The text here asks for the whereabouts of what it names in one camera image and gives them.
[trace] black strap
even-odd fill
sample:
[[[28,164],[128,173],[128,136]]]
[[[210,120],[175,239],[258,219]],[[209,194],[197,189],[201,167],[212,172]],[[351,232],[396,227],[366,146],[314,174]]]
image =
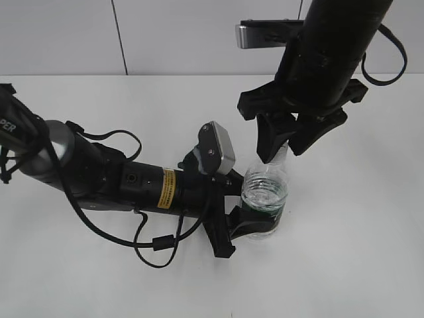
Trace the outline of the black strap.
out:
[[[396,38],[396,36],[385,26],[385,25],[380,25],[378,27],[378,30],[386,37],[388,38],[393,44],[395,44],[396,48],[400,51],[400,53],[402,54],[402,58],[403,58],[403,68],[400,71],[400,73],[391,80],[388,81],[380,81],[378,79],[375,79],[373,77],[370,76],[370,74],[367,73],[367,71],[365,70],[365,59],[366,59],[366,53],[364,53],[364,56],[362,57],[362,73],[364,74],[364,77],[366,78],[367,81],[369,81],[371,84],[377,85],[377,86],[387,86],[390,84],[393,84],[395,81],[397,81],[400,77],[402,77],[403,73],[405,73],[406,71],[406,67],[408,65],[408,57],[406,54],[406,50],[405,47],[403,46],[402,42],[400,42],[400,40],[398,38]]]
[[[131,157],[127,158],[125,160],[125,162],[132,162],[132,161],[134,161],[138,157],[138,155],[141,153],[141,150],[142,150],[141,141],[132,132],[124,131],[124,130],[119,129],[119,130],[116,130],[116,131],[108,132],[106,134],[87,134],[86,132],[84,132],[84,128],[82,128],[78,124],[75,124],[75,123],[73,123],[71,121],[67,121],[66,122],[66,125],[72,131],[74,131],[75,133],[78,133],[82,137],[85,137],[85,138],[91,139],[91,140],[97,140],[97,141],[105,140],[105,139],[108,139],[110,136],[113,136],[114,134],[127,134],[127,135],[133,137],[138,142],[138,149],[137,149],[137,151]]]

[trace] black cable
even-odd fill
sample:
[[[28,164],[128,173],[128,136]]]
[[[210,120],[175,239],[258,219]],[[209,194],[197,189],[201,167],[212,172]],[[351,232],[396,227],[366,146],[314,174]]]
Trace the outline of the black cable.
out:
[[[137,242],[138,236],[140,235],[140,232],[141,232],[143,226],[147,222],[147,219],[148,219],[147,214],[140,212],[140,214],[143,215],[143,220],[142,220],[142,223],[139,225],[139,227],[137,229],[137,232],[136,232],[136,235],[134,237],[134,241],[133,242],[128,241],[128,240],[123,240],[121,238],[114,237],[113,235],[110,235],[109,233],[106,233],[106,232],[102,231],[96,225],[94,225],[88,219],[87,215],[85,215],[85,213],[82,211],[81,207],[79,206],[76,198],[74,197],[74,195],[73,195],[73,193],[72,193],[72,191],[70,189],[70,186],[69,186],[69,184],[68,184],[68,182],[67,182],[67,180],[66,180],[66,178],[64,176],[64,173],[62,171],[62,167],[60,165],[60,160],[58,159],[57,154],[56,154],[56,151],[54,150],[54,147],[53,147],[52,142],[50,140],[49,129],[48,129],[46,123],[44,122],[44,120],[41,117],[39,117],[38,115],[35,115],[34,113],[32,113],[22,103],[18,103],[17,104],[17,107],[27,117],[27,119],[34,125],[35,129],[39,133],[39,136],[38,136],[38,139],[37,139],[36,146],[34,147],[34,150],[28,152],[27,154],[22,155],[20,162],[17,165],[15,165],[15,167],[13,168],[13,170],[15,171],[25,161],[27,161],[28,159],[30,159],[30,157],[34,156],[35,154],[39,153],[39,151],[41,149],[45,148],[46,151],[47,151],[47,153],[48,153],[48,155],[49,155],[49,157],[50,157],[50,159],[51,159],[51,161],[52,161],[52,165],[53,165],[54,169],[56,170],[56,173],[58,174],[58,177],[59,177],[60,182],[62,184],[62,189],[64,190],[64,193],[65,193],[68,201],[70,202],[72,208],[76,212],[77,216],[84,223],[84,225],[86,225],[95,234],[103,237],[104,239],[107,239],[107,240],[109,240],[111,242],[114,242],[116,244],[119,244],[119,245],[133,247],[136,250],[136,253],[140,257],[140,259],[143,260],[142,256],[140,255],[140,252],[138,251],[138,248],[153,248],[154,247],[153,246],[153,242],[150,242],[150,243],[139,243],[139,242]],[[115,131],[113,133],[120,133],[120,132],[127,133],[126,131]],[[8,160],[7,153],[8,153],[8,150],[2,148],[1,155],[0,155],[0,165],[1,165],[0,168],[2,170],[4,170],[4,171],[5,171],[5,164],[7,163],[7,160]],[[143,261],[145,261],[146,264],[148,264],[148,265],[150,265],[152,267],[155,267],[155,268],[163,268],[163,267],[169,265],[170,262],[174,259],[176,250],[178,248],[178,243],[181,240],[184,240],[188,236],[190,236],[200,226],[200,224],[204,220],[205,216],[207,215],[207,212],[208,212],[208,210],[210,208],[210,204],[211,204],[211,196],[210,196],[210,191],[208,190],[207,201],[206,201],[206,203],[205,203],[205,205],[203,207],[203,211],[202,211],[199,219],[183,235],[181,235],[181,230],[182,230],[182,223],[183,223],[184,216],[183,215],[180,216],[179,223],[178,223],[178,229],[177,229],[177,233],[176,233],[176,237],[175,237],[174,251],[172,253],[171,259],[165,265],[159,265],[158,266],[158,265],[155,265],[155,264],[151,264],[151,263],[149,263],[146,260],[143,260]]]
[[[395,44],[396,48],[400,51],[402,58],[403,58],[403,67],[402,67],[400,73],[394,79],[391,79],[391,80],[388,80],[388,81],[380,81],[376,78],[371,77],[370,74],[368,74],[367,71],[365,70],[366,53],[364,53],[364,56],[362,57],[361,69],[362,69],[362,74],[364,74],[364,77],[366,78],[366,80],[369,81],[371,84],[374,84],[374,85],[377,85],[377,86],[387,86],[387,85],[393,84],[400,77],[402,77],[402,75],[405,73],[406,67],[408,65],[408,57],[407,57],[406,50],[405,50],[405,47],[403,46],[402,42],[400,42],[400,40],[398,38],[396,38],[396,36],[389,30],[388,27],[386,27],[385,25],[380,25],[378,27],[378,30],[386,38],[388,38],[390,40],[390,42]]]
[[[110,131],[106,134],[88,134],[84,131],[84,128],[82,128],[78,124],[75,124],[71,121],[67,121],[66,126],[68,126],[74,133],[78,133],[82,137],[85,137],[85,138],[91,139],[91,140],[96,140],[96,141],[108,139],[110,136],[113,136],[114,134],[127,134],[127,135],[133,137],[138,143],[137,151],[131,157],[126,158],[124,162],[134,161],[138,157],[138,155],[141,153],[141,150],[142,150],[141,141],[132,132],[124,131],[122,129],[118,129],[118,130],[115,130],[115,131]]]
[[[141,211],[137,211],[137,212],[140,213],[143,216],[143,220],[141,221],[141,223],[138,226],[138,229],[135,233],[134,244],[137,244],[138,236],[140,235],[140,232],[141,232],[143,226],[145,226],[145,224],[147,223],[147,219],[148,219],[148,216],[147,216],[146,213],[141,212]],[[169,264],[171,264],[171,262],[174,260],[175,255],[177,254],[178,244],[181,241],[180,235],[181,235],[181,229],[182,229],[182,226],[183,226],[183,219],[184,219],[184,214],[181,214],[180,218],[178,219],[178,227],[177,227],[176,237],[175,237],[175,241],[174,241],[174,249],[172,251],[170,259],[165,264],[157,265],[157,264],[153,264],[153,263],[149,262],[147,259],[145,259],[141,255],[140,250],[137,247],[134,247],[138,258],[141,259],[142,262],[144,262],[145,264],[147,264],[147,265],[149,265],[150,267],[153,267],[153,268],[164,268],[164,267],[167,267]]]
[[[193,226],[191,226],[184,234],[181,235],[180,240],[186,239],[187,237],[189,237],[190,235],[192,235],[194,233],[194,231],[197,230],[197,228],[200,226],[200,224],[205,219],[205,217],[206,217],[206,215],[207,215],[207,213],[209,211],[210,206],[211,206],[211,191],[208,191],[206,203],[203,206],[203,210],[201,212],[200,217],[193,224]]]
[[[32,113],[25,105],[22,103],[17,104],[18,108],[24,113],[24,115],[28,118],[28,120],[34,125],[38,133],[40,134],[41,142],[45,146],[47,153],[52,161],[52,165],[56,170],[56,173],[58,174],[58,177],[60,179],[60,182],[62,184],[62,188],[64,190],[64,193],[66,197],[68,198],[68,201],[70,202],[71,206],[74,208],[74,211],[77,213],[78,217],[81,219],[81,221],[95,234],[103,237],[104,239],[107,239],[111,242],[114,242],[119,245],[128,246],[128,247],[137,247],[137,248],[152,248],[152,243],[137,243],[134,244],[134,242],[131,242],[129,240],[123,240],[121,238],[114,237],[113,235],[110,235],[109,233],[106,233],[96,227],[85,215],[85,213],[82,211],[81,207],[78,205],[78,202],[76,201],[76,198],[74,197],[66,178],[63,174],[62,167],[60,165],[60,161],[58,159],[58,156],[56,154],[56,151],[53,148],[52,142],[50,140],[49,136],[49,130],[44,122],[44,120]]]

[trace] plastic water bottle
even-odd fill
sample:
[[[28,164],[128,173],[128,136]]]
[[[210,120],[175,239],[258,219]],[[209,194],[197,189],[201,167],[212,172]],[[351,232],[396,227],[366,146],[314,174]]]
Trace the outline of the plastic water bottle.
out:
[[[242,186],[242,208],[275,217],[276,226],[280,221],[288,194],[287,149],[288,144],[285,143],[268,164],[257,158],[248,168]],[[269,232],[253,233],[249,237],[264,239],[276,230],[276,226]]]

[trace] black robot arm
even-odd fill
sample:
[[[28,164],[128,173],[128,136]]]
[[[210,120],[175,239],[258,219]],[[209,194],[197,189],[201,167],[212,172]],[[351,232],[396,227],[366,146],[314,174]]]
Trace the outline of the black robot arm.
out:
[[[199,143],[178,164],[181,170],[170,170],[134,162],[141,144],[134,156],[126,158],[119,150],[87,140],[99,141],[115,133],[136,138],[130,132],[93,135],[69,121],[44,121],[16,99],[14,92],[11,85],[0,85],[0,122],[5,128],[0,131],[1,179],[9,182],[11,173],[19,169],[64,191],[80,219],[103,238],[134,248],[162,250],[175,247],[203,224],[215,256],[229,258],[235,251],[232,239],[269,231],[275,225],[274,218],[258,217],[238,207],[229,215],[225,213],[225,196],[240,195],[243,178],[233,170],[235,155],[229,135],[216,122],[201,127]],[[10,150],[15,152],[16,165],[7,170]],[[143,210],[197,221],[176,237],[166,235],[150,243],[137,243],[98,229],[82,209]]]
[[[351,79],[362,60],[365,78],[390,85],[407,66],[402,43],[382,25],[393,0],[313,0],[305,21],[241,21],[240,48],[286,46],[274,81],[241,94],[238,109],[258,123],[257,153],[267,163],[281,145],[303,154],[347,120],[342,106],[362,101],[368,88]],[[404,65],[390,81],[366,73],[365,51],[379,30],[400,50]]]

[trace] dark green label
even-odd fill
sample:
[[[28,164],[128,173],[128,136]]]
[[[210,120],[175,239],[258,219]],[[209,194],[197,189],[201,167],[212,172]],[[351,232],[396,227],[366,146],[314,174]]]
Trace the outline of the dark green label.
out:
[[[261,211],[259,209],[255,209],[255,208],[251,207],[249,204],[247,204],[246,202],[241,200],[241,208],[243,210],[246,210],[246,211],[256,212],[256,213],[260,213],[260,214],[263,214],[263,215],[277,216],[277,215],[279,215],[283,212],[284,206],[279,208],[279,209],[275,209],[275,210]]]

